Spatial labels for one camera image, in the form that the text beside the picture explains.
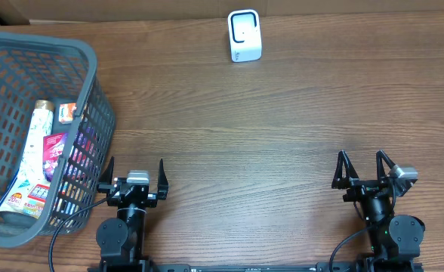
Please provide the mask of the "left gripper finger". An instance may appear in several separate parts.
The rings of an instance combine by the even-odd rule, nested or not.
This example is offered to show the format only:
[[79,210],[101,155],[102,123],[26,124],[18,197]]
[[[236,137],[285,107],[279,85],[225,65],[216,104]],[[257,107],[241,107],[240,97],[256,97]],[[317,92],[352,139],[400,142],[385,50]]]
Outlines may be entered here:
[[158,182],[157,182],[157,199],[166,199],[167,196],[168,196],[168,179],[165,174],[163,159],[160,159]]
[[114,169],[114,157],[109,160],[108,166],[104,170],[103,174],[98,179],[98,184],[111,185],[113,182],[113,169]]

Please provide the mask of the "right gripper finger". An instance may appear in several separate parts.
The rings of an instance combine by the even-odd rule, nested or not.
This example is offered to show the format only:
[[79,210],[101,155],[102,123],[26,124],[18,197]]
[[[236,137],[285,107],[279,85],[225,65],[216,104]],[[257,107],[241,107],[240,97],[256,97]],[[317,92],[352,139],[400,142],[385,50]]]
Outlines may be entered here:
[[389,169],[392,169],[396,164],[389,158],[389,156],[383,151],[379,150],[376,153],[376,166],[377,166],[377,179],[384,180],[387,176],[384,170],[384,163]]
[[349,189],[359,180],[359,176],[353,167],[345,150],[338,153],[335,175],[331,183],[332,189]]

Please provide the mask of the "red purple pad pack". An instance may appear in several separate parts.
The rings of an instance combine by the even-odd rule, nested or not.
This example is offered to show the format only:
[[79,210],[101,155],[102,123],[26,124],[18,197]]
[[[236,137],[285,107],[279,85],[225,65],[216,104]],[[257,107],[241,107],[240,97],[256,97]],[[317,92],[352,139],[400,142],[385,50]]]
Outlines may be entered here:
[[48,182],[53,180],[55,168],[58,166],[58,158],[63,153],[67,137],[67,132],[61,132],[43,138],[42,169]]

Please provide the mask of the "white tube gold cap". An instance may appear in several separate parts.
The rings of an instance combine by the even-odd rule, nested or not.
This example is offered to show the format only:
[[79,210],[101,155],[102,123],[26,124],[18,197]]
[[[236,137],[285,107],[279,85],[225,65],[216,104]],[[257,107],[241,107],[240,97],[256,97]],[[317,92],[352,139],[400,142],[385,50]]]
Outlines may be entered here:
[[43,179],[43,140],[51,134],[53,120],[54,104],[48,100],[37,100],[17,175],[19,181],[34,183]]

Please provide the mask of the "orange Kleenex tissue pack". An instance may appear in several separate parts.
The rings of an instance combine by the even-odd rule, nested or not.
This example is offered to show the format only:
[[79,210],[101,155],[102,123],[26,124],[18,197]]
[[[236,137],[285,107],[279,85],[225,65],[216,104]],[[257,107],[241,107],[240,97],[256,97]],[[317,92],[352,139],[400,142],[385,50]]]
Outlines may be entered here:
[[74,120],[76,111],[76,102],[61,104],[58,112],[58,122],[65,125],[70,124]]

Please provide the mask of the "yellow snack bag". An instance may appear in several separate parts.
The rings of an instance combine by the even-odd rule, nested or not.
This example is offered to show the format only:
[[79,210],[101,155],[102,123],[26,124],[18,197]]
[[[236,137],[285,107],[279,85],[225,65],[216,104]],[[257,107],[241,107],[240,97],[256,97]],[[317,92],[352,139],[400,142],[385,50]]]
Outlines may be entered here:
[[39,218],[49,189],[50,183],[44,178],[36,181],[15,178],[0,200],[0,212],[15,212]]

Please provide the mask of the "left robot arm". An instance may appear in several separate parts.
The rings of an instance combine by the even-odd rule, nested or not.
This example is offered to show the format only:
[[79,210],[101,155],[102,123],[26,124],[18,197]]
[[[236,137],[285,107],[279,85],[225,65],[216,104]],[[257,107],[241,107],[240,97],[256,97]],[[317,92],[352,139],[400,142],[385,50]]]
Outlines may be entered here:
[[106,194],[106,204],[117,208],[116,216],[100,224],[96,241],[100,247],[99,271],[154,271],[155,265],[143,253],[146,210],[168,196],[169,183],[164,163],[159,162],[157,191],[150,192],[150,174],[131,170],[125,178],[114,178],[114,159],[97,185]]

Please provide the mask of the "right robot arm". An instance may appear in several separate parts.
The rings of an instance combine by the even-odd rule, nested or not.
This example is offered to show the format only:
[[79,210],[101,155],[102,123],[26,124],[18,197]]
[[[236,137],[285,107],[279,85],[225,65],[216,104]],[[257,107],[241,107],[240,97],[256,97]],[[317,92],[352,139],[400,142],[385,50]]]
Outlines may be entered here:
[[[396,215],[396,201],[404,196],[418,180],[413,166],[397,165],[383,151],[375,154],[377,177],[359,178],[345,151],[338,153],[333,189],[345,190],[343,201],[351,202],[365,227],[341,242],[330,255],[327,270],[338,271],[422,271],[423,265],[414,259],[426,230],[424,222],[412,215]],[[351,240],[368,234],[371,252],[357,256],[348,264],[335,262],[338,251]]]

